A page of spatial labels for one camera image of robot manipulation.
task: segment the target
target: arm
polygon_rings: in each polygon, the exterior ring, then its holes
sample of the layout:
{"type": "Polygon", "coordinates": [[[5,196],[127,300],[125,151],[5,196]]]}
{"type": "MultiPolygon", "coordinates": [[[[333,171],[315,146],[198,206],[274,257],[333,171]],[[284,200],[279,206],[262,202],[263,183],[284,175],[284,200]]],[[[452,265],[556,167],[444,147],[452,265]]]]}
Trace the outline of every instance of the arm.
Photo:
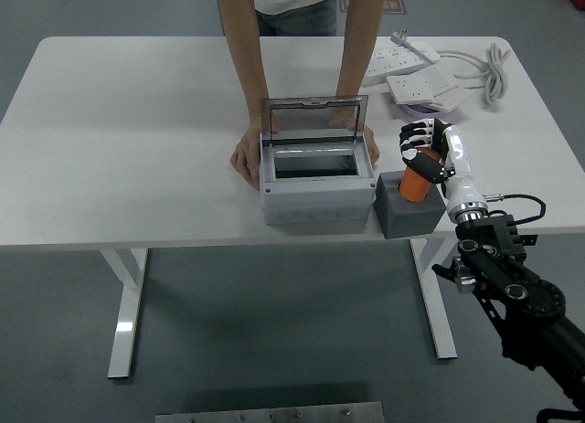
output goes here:
{"type": "Polygon", "coordinates": [[[356,96],[376,45],[384,0],[349,0],[337,96],[356,96]]]}
{"type": "Polygon", "coordinates": [[[268,98],[254,0],[219,0],[229,53],[244,91],[252,121],[268,98]]]}
{"type": "Polygon", "coordinates": [[[231,155],[231,165],[244,179],[260,187],[259,135],[261,133],[262,100],[268,99],[268,88],[260,48],[260,35],[254,0],[219,0],[229,53],[244,91],[250,126],[231,155]]]}

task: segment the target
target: metal plate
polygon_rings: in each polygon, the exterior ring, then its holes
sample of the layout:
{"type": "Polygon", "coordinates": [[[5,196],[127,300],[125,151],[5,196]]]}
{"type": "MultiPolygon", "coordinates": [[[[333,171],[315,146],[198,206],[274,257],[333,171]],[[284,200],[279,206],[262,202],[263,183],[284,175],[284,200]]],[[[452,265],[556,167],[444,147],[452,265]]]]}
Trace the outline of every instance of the metal plate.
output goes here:
{"type": "Polygon", "coordinates": [[[380,402],[156,416],[155,423],[384,423],[380,402]]]}

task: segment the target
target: robotic arm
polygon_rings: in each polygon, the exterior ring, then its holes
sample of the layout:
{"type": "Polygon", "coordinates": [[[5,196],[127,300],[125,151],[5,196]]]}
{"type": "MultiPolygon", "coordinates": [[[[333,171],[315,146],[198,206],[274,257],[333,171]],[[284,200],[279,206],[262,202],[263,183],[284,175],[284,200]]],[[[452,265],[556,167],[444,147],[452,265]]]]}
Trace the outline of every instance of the robotic arm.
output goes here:
{"type": "Polygon", "coordinates": [[[487,214],[485,196],[473,185],[467,151],[457,126],[435,119],[406,125],[400,133],[400,150],[407,166],[427,181],[443,185],[451,222],[458,224],[487,214]],[[442,163],[420,151],[421,147],[440,153],[442,163]]]}
{"type": "Polygon", "coordinates": [[[565,297],[554,284],[540,279],[523,263],[529,238],[516,226],[544,216],[545,206],[533,196],[483,196],[473,175],[456,126],[430,119],[402,128],[400,149],[407,165],[435,184],[449,200],[447,212],[456,224],[459,254],[450,268],[434,265],[440,277],[456,283],[480,302],[502,338],[503,356],[534,370],[543,366],[580,411],[544,409],[537,422],[549,418],[585,418],[585,334],[565,317],[565,297]],[[441,162],[424,159],[417,147],[441,153],[441,162]],[[541,204],[538,217],[515,221],[501,211],[489,213],[487,202],[530,197],[541,204]],[[505,306],[502,318],[492,301],[505,306]]]}

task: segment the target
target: hand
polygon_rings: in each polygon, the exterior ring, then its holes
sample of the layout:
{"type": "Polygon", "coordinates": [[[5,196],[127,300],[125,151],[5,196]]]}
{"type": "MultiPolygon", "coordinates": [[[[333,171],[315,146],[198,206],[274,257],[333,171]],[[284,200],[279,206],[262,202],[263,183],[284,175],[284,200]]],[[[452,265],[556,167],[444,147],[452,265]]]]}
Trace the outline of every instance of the hand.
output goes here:
{"type": "Polygon", "coordinates": [[[250,127],[236,145],[236,150],[229,162],[241,174],[246,182],[260,190],[260,134],[262,117],[259,115],[250,120],[250,127]]]}
{"type": "Polygon", "coordinates": [[[378,145],[374,141],[374,131],[369,126],[364,125],[364,139],[366,140],[367,152],[369,153],[369,159],[375,163],[380,157],[380,150],[378,145]]]}

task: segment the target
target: gray floor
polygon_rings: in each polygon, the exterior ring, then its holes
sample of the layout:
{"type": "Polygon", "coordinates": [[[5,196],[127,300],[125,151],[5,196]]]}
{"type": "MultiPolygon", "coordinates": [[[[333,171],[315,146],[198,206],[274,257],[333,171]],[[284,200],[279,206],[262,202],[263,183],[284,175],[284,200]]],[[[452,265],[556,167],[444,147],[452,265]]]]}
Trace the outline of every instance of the gray floor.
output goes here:
{"type": "MultiPolygon", "coordinates": [[[[506,38],[585,165],[585,13],[569,0],[405,3],[381,35],[506,38]]],[[[216,0],[0,0],[0,116],[44,37],[131,35],[219,36],[216,0]]],[[[541,237],[527,261],[581,328],[584,239],[541,237]]],[[[388,422],[520,423],[570,408],[542,369],[503,359],[475,300],[443,282],[460,357],[435,360],[404,241],[153,250],[133,375],[117,382],[122,286],[98,252],[0,254],[0,287],[0,421],[381,400],[388,422]]]]}

